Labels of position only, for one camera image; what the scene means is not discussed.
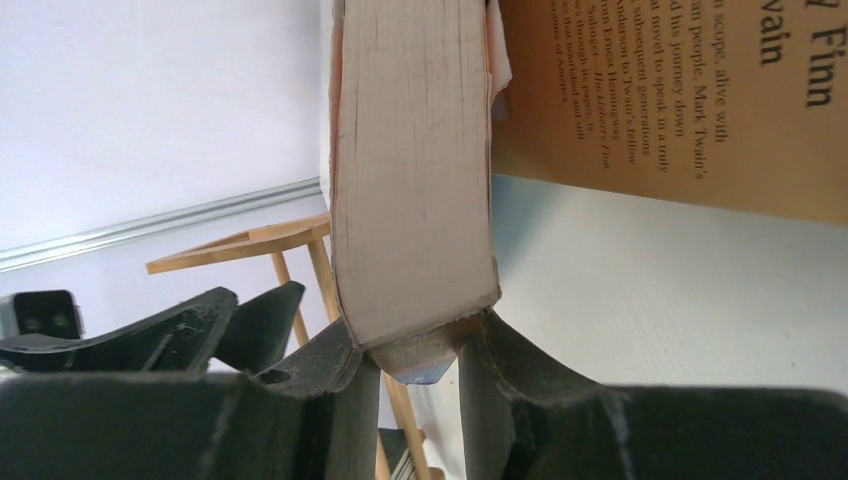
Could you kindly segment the blue Jane Eyre book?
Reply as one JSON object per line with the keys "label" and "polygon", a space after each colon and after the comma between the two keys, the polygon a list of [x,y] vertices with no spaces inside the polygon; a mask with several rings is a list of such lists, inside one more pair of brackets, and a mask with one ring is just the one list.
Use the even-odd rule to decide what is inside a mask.
{"label": "blue Jane Eyre book", "polygon": [[321,188],[342,318],[388,375],[438,382],[499,299],[495,1],[321,5]]}

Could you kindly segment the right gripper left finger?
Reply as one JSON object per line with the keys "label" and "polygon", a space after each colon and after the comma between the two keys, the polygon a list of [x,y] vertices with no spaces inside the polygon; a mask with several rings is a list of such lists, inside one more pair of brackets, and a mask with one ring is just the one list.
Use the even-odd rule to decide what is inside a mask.
{"label": "right gripper left finger", "polygon": [[1,475],[371,479],[379,377],[342,322],[258,377],[20,376],[1,385]]}

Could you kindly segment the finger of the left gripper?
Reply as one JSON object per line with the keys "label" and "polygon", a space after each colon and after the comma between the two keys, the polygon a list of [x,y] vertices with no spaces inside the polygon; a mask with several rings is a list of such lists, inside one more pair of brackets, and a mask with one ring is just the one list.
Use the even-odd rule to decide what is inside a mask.
{"label": "finger of the left gripper", "polygon": [[239,305],[214,357],[254,375],[276,365],[284,356],[304,292],[301,283],[289,281]]}
{"label": "finger of the left gripper", "polygon": [[238,307],[216,287],[89,339],[27,334],[1,341],[1,365],[16,373],[204,371]]}

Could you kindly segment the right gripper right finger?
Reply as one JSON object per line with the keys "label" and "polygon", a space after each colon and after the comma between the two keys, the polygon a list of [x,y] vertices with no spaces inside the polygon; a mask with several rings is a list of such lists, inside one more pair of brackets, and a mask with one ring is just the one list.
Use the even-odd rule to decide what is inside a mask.
{"label": "right gripper right finger", "polygon": [[847,399],[604,385],[487,310],[459,355],[470,479],[843,479]]}

